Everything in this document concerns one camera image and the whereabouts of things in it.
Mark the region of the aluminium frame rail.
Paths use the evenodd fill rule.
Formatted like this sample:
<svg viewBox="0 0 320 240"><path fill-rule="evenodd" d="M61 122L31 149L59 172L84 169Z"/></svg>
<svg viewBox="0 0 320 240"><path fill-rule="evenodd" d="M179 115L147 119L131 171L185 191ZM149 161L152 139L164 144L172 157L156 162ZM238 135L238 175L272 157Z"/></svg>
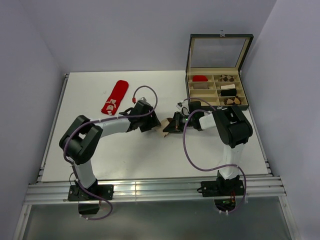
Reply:
<svg viewBox="0 0 320 240"><path fill-rule="evenodd" d="M112 203L199 200L197 192L202 181L212 177L189 177L147 180L100 181L100 185L113 185ZM24 205L69 204L67 200L70 184L68 182L39 182L27 188ZM247 196L283 197L286 190L279 176L259 176L247 178Z"/></svg>

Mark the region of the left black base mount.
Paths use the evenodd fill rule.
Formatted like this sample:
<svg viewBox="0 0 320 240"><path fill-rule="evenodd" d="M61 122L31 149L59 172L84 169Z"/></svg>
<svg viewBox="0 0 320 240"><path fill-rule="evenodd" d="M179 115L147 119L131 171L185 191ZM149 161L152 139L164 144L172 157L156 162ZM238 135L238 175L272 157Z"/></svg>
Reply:
<svg viewBox="0 0 320 240"><path fill-rule="evenodd" d="M114 186L112 184L99 185L95 184L94 186L87 189L90 193L97 195L106 200L112 200L114 193ZM100 203L81 203L87 201L97 201L98 198L86 193L83 189L77 184L73 184L69 188L69 193L67 197L68 202L78 202L78 212L81 215L89 215L90 217L96 215L100 210Z"/></svg>

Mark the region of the rolled checkered sock lower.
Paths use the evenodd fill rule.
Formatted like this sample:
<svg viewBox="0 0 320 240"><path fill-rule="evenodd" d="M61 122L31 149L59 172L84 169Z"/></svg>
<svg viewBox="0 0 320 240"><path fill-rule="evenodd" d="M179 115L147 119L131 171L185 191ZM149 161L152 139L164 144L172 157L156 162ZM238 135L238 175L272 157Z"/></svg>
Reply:
<svg viewBox="0 0 320 240"><path fill-rule="evenodd" d="M239 96L236 95L234 97L225 98L223 100L223 104L224 105L241 105L242 100Z"/></svg>

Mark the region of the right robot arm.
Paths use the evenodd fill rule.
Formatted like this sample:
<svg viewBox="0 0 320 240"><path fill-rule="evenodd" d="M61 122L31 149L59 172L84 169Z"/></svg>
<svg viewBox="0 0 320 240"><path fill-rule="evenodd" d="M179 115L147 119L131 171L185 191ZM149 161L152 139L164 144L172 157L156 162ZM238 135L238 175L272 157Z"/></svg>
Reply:
<svg viewBox="0 0 320 240"><path fill-rule="evenodd" d="M222 165L215 167L218 170L216 183L217 191L222 195L229 194L233 188L232 181L239 179L239 162L245 144L253 135L253 128L246 116L237 105L225 109L217 109L211 106L211 112L202 108L201 100L188 103L188 113L185 114L183 104L178 104L180 111L174 113L173 118L168 120L167 126L162 130L164 133L182 133L182 144L186 151L186 130L192 127L197 131L216 128L220 140L223 143Z"/></svg>

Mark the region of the red sock white pattern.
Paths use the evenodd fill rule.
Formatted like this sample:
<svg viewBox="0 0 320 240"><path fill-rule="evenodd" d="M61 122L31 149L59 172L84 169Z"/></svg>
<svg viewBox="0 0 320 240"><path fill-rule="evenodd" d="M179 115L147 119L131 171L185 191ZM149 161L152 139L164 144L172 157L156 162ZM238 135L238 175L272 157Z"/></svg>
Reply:
<svg viewBox="0 0 320 240"><path fill-rule="evenodd" d="M108 99L106 100L104 106L100 110L101 113L109 116L114 116L123 100L127 90L129 88L129 83L125 80L118 80L112 89L112 92Z"/></svg>

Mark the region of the beige sock brown toe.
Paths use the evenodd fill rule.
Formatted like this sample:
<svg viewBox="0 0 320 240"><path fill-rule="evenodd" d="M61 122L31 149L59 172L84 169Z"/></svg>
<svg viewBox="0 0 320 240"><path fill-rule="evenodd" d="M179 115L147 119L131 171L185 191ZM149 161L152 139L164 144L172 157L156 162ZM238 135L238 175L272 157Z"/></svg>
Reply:
<svg viewBox="0 0 320 240"><path fill-rule="evenodd" d="M156 126L154 128L154 130L162 137L162 138L165 138L169 132L168 131L164 131L164 129L166 127L169 126L169 124L171 123L171 121L173 120L173 118L171 117L167 117L165 119L163 119L161 122L160 122L160 126Z"/></svg>

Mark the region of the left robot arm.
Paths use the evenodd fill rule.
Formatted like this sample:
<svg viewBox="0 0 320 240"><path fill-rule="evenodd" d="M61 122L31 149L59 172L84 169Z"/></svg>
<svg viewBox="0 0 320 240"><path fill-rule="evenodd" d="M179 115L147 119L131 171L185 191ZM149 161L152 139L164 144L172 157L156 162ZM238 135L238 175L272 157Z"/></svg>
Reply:
<svg viewBox="0 0 320 240"><path fill-rule="evenodd" d="M79 194L91 200L98 193L98 180L93 173L91 158L101 138L136 129L143 133L160 125L154 108L143 99L114 117L91 120L79 115L59 141L64 159L71 164L80 182Z"/></svg>

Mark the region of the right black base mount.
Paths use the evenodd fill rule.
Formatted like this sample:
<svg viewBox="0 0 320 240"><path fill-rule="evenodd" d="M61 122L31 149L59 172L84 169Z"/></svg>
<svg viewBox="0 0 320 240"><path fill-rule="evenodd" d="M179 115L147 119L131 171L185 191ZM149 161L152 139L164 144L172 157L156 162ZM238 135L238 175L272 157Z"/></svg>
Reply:
<svg viewBox="0 0 320 240"><path fill-rule="evenodd" d="M218 210L223 212L232 211L236 208L236 196L243 196L245 187L243 181L240 179L223 179L217 178L213 181L202 181L200 187L197 189L202 197L224 197L222 199L215 199L214 204Z"/></svg>

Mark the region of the rolled white black sock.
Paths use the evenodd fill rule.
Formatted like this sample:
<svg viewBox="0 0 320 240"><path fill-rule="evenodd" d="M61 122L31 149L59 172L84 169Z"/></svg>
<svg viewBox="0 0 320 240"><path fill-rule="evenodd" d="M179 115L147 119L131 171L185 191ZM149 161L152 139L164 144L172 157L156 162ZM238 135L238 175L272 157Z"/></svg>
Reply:
<svg viewBox="0 0 320 240"><path fill-rule="evenodd" d="M229 85L222 85L220 87L221 90L230 90L230 89L236 89L236 85L235 84L229 84Z"/></svg>

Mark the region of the rolled checkered sock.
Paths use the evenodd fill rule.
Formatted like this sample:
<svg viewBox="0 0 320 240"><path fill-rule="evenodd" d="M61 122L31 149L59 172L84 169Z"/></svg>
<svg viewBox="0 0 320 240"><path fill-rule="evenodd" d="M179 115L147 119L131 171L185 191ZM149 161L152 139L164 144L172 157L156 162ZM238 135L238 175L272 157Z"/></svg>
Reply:
<svg viewBox="0 0 320 240"><path fill-rule="evenodd" d="M239 96L236 95L234 97L225 98L223 100L223 104L224 105L241 105L242 100Z"/></svg>
<svg viewBox="0 0 320 240"><path fill-rule="evenodd" d="M235 77L233 75L224 75L224 74L222 74L219 77L219 81L220 82L234 82L235 81Z"/></svg>

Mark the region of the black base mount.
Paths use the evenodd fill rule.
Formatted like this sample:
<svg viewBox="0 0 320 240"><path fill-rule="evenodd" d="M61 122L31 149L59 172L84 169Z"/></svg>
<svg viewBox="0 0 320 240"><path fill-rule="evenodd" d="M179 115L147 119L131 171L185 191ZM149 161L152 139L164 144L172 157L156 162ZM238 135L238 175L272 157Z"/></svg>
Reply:
<svg viewBox="0 0 320 240"><path fill-rule="evenodd" d="M97 195L106 200L112 200L114 193L114 186L112 184L99 185L95 184L94 186L87 189L90 193ZM96 215L100 210L100 203L81 203L87 201L97 201L98 198L86 193L83 189L77 184L73 184L69 188L69 193L67 197L68 202L78 202L78 212L81 215L89 215L90 217Z"/></svg>
<svg viewBox="0 0 320 240"><path fill-rule="evenodd" d="M202 181L200 187L197 189L202 197L224 197L222 199L215 199L214 204L218 210L223 212L232 211L236 208L236 196L243 196L245 187L243 181L240 179L223 179L217 178L213 181Z"/></svg>

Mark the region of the rolled checkered sock upper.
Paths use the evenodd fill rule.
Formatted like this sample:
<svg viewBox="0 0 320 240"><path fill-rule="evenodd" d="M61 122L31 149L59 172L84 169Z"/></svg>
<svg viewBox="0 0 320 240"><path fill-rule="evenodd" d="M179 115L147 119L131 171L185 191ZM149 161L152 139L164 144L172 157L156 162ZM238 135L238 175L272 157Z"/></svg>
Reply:
<svg viewBox="0 0 320 240"><path fill-rule="evenodd" d="M235 77L233 75L224 75L224 74L222 74L219 77L219 81L220 82L234 82L235 81Z"/></svg>

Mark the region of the rolled red sock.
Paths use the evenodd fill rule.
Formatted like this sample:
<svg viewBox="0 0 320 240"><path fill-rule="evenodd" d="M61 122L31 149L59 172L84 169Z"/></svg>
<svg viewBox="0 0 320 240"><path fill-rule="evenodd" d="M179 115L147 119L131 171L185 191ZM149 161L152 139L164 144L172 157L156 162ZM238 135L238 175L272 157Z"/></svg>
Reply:
<svg viewBox="0 0 320 240"><path fill-rule="evenodd" d="M192 82L207 82L208 78L205 75L194 75Z"/></svg>

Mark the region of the black compartment storage box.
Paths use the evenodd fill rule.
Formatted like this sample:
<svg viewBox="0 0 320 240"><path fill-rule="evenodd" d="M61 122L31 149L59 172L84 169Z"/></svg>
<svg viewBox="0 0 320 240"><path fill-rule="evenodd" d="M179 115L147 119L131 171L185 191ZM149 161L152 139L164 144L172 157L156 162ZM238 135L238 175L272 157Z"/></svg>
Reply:
<svg viewBox="0 0 320 240"><path fill-rule="evenodd" d="M247 110L249 103L241 71L253 39L253 34L191 34L185 69L188 102L200 99L204 110L211 110L211 106L227 108L231 105L224 105L223 101L233 96L220 96L221 86L235 84L236 95L242 100L242 104L237 106ZM192 82L195 75L204 75L208 81ZM219 81L221 75L234 76L235 81Z"/></svg>

